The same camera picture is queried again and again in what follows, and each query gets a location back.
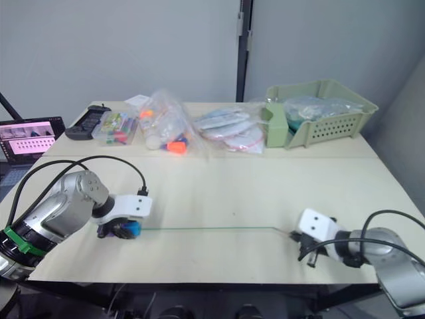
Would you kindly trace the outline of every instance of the gray wall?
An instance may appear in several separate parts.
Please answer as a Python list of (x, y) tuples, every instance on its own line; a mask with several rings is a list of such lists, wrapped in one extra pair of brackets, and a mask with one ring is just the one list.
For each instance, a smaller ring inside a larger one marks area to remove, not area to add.
[(425, 214), (425, 56), (382, 117), (370, 143)]
[(246, 100), (334, 78), (383, 113), (425, 52), (424, 17), (423, 0), (257, 0)]
[(239, 0), (0, 4), (1, 91), (24, 117), (69, 124), (93, 100), (163, 87), (182, 100), (235, 99)]

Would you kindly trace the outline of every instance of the robotic arm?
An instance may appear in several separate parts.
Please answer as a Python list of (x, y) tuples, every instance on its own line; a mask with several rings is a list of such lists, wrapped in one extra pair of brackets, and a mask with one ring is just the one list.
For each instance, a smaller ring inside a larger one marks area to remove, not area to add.
[[(300, 243), (300, 253), (314, 244), (331, 239), (358, 239), (361, 230), (346, 231), (336, 220), (313, 209), (306, 209), (299, 221), (298, 230), (291, 238)], [(377, 239), (406, 247), (400, 237), (390, 229), (374, 228), (365, 238)], [(307, 264), (315, 267), (317, 255), (326, 255), (351, 267), (363, 263), (372, 265), (380, 286), (401, 317), (425, 314), (425, 267), (404, 252), (390, 246), (360, 242), (335, 243), (310, 253)]]
[(66, 174), (29, 215), (0, 232), (0, 276), (25, 280), (49, 251), (89, 220), (99, 225), (100, 238), (108, 233), (133, 238), (123, 223), (148, 216), (151, 204), (147, 196), (109, 194), (92, 171)]

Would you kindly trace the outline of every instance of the table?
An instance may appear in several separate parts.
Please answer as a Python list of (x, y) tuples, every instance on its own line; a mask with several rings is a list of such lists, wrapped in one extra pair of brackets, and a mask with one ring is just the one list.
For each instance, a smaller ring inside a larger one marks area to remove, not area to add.
[[(194, 110), (207, 106), (191, 105)], [(141, 140), (126, 147), (101, 148), (94, 143), (62, 136), (35, 165), (93, 154), (120, 156), (145, 174), (154, 202), (152, 214), (133, 241), (97, 239), (96, 226), (87, 224), (49, 253), (31, 280), (376, 283), (370, 266), (353, 269), (326, 257), (319, 257), (315, 269), (297, 262), (298, 246), (288, 233), (295, 229), (299, 214), (311, 207), (336, 217), (347, 229), (360, 229), (369, 214), (385, 208), (422, 218), (363, 138), (308, 149), (267, 150), (264, 156), (223, 152), (209, 159), (147, 151)], [(136, 174), (122, 163), (97, 159), (87, 165), (112, 193), (135, 193), (140, 186)], [(19, 213), (61, 169), (61, 165), (46, 168), (30, 179)], [(13, 193), (0, 204), (2, 225)], [(379, 217), (373, 223), (377, 225), (395, 230), (409, 249), (425, 258), (415, 224), (389, 215)]]

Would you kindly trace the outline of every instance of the floor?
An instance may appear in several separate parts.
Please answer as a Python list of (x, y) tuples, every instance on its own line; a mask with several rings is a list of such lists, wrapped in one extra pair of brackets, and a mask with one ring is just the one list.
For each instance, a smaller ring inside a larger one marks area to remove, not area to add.
[[(138, 318), (143, 318), (153, 293), (137, 293), (122, 289), (116, 302), (123, 308), (133, 310)], [(26, 293), (21, 295), (23, 318), (115, 318), (115, 313), (108, 310), (73, 300), (66, 300), (41, 293)], [(253, 304), (262, 313), (264, 319), (298, 319), (311, 314), (306, 307), (307, 300), (286, 296), (279, 292), (157, 292), (152, 303), (151, 311), (146, 318), (156, 318), (163, 310), (183, 305), (191, 309), (196, 319), (225, 319), (234, 318), (237, 310), (243, 304)], [(17, 307), (8, 315), (8, 319), (18, 318)], [(323, 319), (377, 319), (369, 316), (356, 306), (333, 308), (321, 314)]]

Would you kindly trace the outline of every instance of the plastic container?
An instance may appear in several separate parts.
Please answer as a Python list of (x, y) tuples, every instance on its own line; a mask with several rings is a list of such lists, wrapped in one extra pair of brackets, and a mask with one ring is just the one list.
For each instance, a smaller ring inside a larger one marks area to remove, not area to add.
[(131, 144), (137, 120), (126, 112), (105, 112), (92, 132), (93, 138), (104, 146)]
[[(358, 114), (344, 114), (323, 118), (318, 121), (305, 121), (299, 127), (295, 134), (288, 132), (285, 148), (294, 148), (296, 146), (308, 145), (335, 138), (344, 138), (351, 136), (355, 138), (359, 135), (363, 126), (369, 118), (378, 110), (378, 106), (361, 97), (349, 88), (335, 80), (318, 80), (296, 85), (272, 86), (267, 90), (266, 98), (272, 102), (283, 102), (288, 98), (297, 96), (316, 96), (318, 98), (344, 98), (346, 100), (362, 104), (364, 112)], [(275, 128), (284, 127), (286, 117), (284, 112), (268, 114), (270, 125), (268, 126), (268, 139), (272, 141), (281, 141), (281, 130)]]

